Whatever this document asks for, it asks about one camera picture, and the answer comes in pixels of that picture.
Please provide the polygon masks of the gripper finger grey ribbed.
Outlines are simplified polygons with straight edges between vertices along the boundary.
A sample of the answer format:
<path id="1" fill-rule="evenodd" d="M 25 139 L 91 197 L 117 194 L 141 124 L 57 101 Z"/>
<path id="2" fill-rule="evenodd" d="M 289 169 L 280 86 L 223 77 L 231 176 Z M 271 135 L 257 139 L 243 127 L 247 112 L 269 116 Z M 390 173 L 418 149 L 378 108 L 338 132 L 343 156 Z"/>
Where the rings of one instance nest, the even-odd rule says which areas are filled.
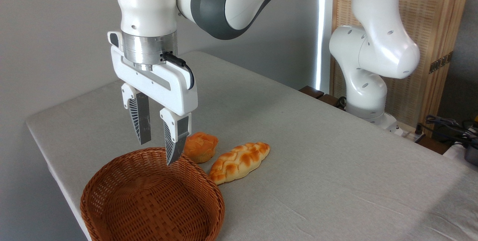
<path id="1" fill-rule="evenodd" d="M 192 115 L 179 116 L 168 108 L 162 108 L 160 116 L 164 122 L 166 163 L 171 165 L 183 154 L 186 138 L 192 131 Z"/>
<path id="2" fill-rule="evenodd" d="M 141 145 L 151 141 L 149 97 L 125 83 L 121 86 L 125 109 L 129 111 L 137 139 Z"/>

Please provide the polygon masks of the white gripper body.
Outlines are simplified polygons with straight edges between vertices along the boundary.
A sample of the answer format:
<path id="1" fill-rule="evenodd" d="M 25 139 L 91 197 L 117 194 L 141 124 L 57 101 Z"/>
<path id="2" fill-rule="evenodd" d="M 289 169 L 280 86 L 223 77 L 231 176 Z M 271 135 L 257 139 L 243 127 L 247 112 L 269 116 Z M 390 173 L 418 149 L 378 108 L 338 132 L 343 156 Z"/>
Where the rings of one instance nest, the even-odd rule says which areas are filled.
<path id="1" fill-rule="evenodd" d="M 121 32 L 108 32 L 108 40 L 118 78 L 176 115 L 184 116 L 197 108 L 198 92 L 196 87 L 190 88 L 188 69 L 166 61 L 153 65 L 150 71 L 141 70 L 126 59 Z"/>

